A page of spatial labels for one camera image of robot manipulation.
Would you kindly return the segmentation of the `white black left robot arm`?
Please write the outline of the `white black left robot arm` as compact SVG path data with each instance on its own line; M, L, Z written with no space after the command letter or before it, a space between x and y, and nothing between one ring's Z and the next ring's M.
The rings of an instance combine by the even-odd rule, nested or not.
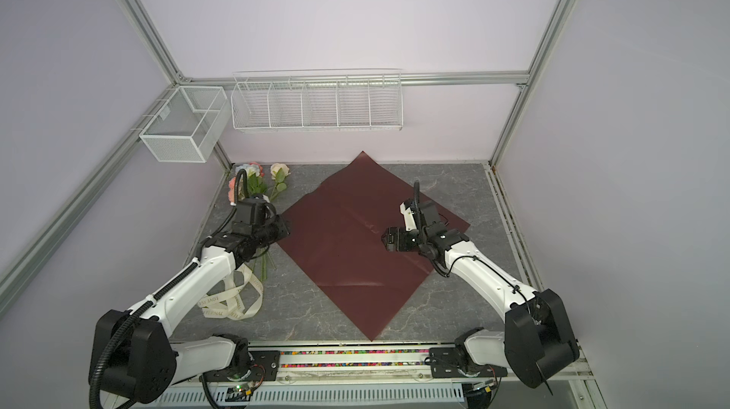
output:
M155 292L126 310L110 310L96 324L89 366L89 406L102 395L123 398L123 407L152 403L173 384L216 371L235 380L256 363L245 338L230 334L172 342L193 308L207 319L242 321L262 308L263 284L249 262L290 233L263 194L233 203L224 224L203 239L190 263Z

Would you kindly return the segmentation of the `cream fake rose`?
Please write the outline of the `cream fake rose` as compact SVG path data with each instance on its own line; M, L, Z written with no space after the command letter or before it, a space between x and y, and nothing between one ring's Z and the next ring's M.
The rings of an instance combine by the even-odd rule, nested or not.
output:
M273 185L269 192L269 198L274 200L288 189L286 179L290 174L290 168L286 164L275 163L271 166L270 171Z

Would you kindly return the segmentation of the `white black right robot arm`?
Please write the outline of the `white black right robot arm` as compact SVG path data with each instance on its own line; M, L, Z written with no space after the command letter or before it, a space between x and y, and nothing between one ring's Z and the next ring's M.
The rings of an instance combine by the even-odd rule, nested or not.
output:
M499 315L500 335L477 327L454 341L457 369L471 377L489 366L508 368L536 388L580 358L565 304L551 289L538 290L492 262L465 233L449 228L432 201L399 207L402 227L387 228L384 247L416 252L442 277L465 281Z

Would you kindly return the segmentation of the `dark red wrapping paper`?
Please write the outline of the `dark red wrapping paper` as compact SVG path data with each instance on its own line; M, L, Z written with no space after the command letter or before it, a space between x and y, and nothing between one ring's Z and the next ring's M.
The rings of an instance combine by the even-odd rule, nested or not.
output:
M285 341L449 341L469 326L469 289L442 279L414 253L385 249L382 233L403 223L414 181L441 218L467 230L479 167L382 166L366 155L347 165L292 169L281 198L292 233L279 246L272 287L273 334Z

